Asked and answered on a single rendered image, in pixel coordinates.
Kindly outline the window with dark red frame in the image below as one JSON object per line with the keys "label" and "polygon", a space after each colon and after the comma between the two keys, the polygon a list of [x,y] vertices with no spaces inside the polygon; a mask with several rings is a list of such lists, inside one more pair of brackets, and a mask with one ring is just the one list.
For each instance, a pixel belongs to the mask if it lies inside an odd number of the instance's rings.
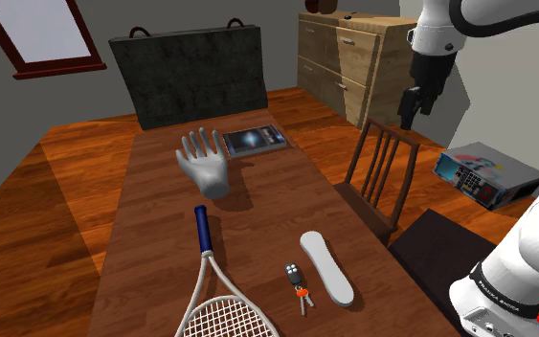
{"label": "window with dark red frame", "polygon": [[106,68],[76,0],[0,0],[0,46],[18,80]]}

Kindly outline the dark blue book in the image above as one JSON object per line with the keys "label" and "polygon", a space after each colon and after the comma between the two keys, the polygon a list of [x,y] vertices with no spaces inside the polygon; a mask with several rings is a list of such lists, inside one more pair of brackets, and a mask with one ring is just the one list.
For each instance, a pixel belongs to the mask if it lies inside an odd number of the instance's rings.
{"label": "dark blue book", "polygon": [[287,146],[287,141],[273,124],[225,133],[222,138],[231,158]]}

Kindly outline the grey hand model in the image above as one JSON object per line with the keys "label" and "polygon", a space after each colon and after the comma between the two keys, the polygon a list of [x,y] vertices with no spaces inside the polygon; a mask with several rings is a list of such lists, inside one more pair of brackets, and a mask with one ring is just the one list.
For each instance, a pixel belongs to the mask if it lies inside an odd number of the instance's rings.
{"label": "grey hand model", "polygon": [[216,150],[213,150],[204,127],[199,128],[198,142],[195,133],[181,137],[184,151],[175,150],[178,166],[195,183],[201,194],[208,199],[219,199],[230,191],[228,160],[216,130],[212,132]]}

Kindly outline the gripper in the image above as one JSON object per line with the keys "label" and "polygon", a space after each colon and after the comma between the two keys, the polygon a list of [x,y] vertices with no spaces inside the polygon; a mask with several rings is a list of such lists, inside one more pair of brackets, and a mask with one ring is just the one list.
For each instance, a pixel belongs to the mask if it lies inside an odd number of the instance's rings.
{"label": "gripper", "polygon": [[410,75],[415,87],[403,91],[397,114],[400,128],[410,130],[416,112],[429,115],[435,101],[442,94],[444,85],[455,64],[457,53],[446,56],[427,56],[414,52]]}

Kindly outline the black key fob with keys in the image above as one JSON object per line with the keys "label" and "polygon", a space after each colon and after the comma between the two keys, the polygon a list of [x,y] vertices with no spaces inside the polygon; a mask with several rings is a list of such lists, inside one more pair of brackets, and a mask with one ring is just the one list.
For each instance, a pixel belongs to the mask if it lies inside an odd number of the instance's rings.
{"label": "black key fob with keys", "polygon": [[301,313],[304,316],[306,308],[308,306],[314,307],[309,291],[303,287],[303,279],[300,273],[300,268],[296,263],[286,263],[284,265],[284,272],[293,285],[296,295],[300,300]]}

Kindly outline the light wooden chest of drawers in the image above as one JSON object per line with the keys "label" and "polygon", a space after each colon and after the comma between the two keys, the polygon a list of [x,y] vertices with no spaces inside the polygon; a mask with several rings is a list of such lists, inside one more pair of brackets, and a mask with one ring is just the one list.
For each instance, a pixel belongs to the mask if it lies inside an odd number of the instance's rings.
{"label": "light wooden chest of drawers", "polygon": [[297,84],[357,128],[366,118],[399,124],[397,109],[413,51],[415,18],[352,11],[302,12]]}

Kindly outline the grey box with blue panel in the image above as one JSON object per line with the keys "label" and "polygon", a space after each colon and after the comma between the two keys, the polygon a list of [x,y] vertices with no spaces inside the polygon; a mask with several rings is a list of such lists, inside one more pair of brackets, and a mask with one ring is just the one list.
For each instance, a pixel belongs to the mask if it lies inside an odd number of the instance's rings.
{"label": "grey box with blue panel", "polygon": [[480,142],[443,151],[433,173],[490,211],[539,188],[538,169]]}

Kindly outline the white oblong remote control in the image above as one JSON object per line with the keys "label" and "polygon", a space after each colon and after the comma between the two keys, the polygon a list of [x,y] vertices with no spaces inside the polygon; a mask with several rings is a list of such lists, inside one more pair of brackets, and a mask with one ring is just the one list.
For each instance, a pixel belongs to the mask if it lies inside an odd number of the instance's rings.
{"label": "white oblong remote control", "polygon": [[354,290],[333,255],[324,237],[316,231],[301,235],[300,244],[315,266],[329,297],[338,305],[348,307],[354,301]]}

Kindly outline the blue-handled white tennis racket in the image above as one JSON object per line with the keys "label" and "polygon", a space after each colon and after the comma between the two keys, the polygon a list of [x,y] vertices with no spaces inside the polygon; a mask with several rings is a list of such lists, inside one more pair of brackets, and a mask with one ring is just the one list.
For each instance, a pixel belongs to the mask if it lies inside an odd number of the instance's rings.
{"label": "blue-handled white tennis racket", "polygon": [[[190,302],[174,337],[280,337],[263,311],[224,274],[213,254],[207,208],[194,208],[200,246],[200,269]],[[217,279],[225,294],[204,298],[209,280]]]}

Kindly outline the brown object on drawers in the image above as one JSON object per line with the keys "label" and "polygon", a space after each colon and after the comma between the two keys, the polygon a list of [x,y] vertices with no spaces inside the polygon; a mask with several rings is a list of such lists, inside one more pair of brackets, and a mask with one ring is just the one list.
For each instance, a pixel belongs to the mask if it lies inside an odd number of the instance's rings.
{"label": "brown object on drawers", "polygon": [[331,14],[336,12],[339,0],[304,0],[305,8],[310,13]]}

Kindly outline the dark wooden chair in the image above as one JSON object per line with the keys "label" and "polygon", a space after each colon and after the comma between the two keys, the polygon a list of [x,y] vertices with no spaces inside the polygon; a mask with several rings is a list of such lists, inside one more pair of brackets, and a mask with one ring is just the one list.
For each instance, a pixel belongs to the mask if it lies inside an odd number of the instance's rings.
{"label": "dark wooden chair", "polygon": [[[379,132],[362,189],[357,190],[352,186],[351,179],[371,126],[377,128]],[[377,206],[400,143],[408,145],[410,153],[404,180],[398,192],[393,211],[389,216],[386,216],[378,210]],[[398,229],[398,220],[413,181],[418,150],[419,143],[417,141],[379,121],[366,118],[351,157],[346,177],[343,182],[334,185],[334,189],[384,246],[388,245],[391,235]]]}

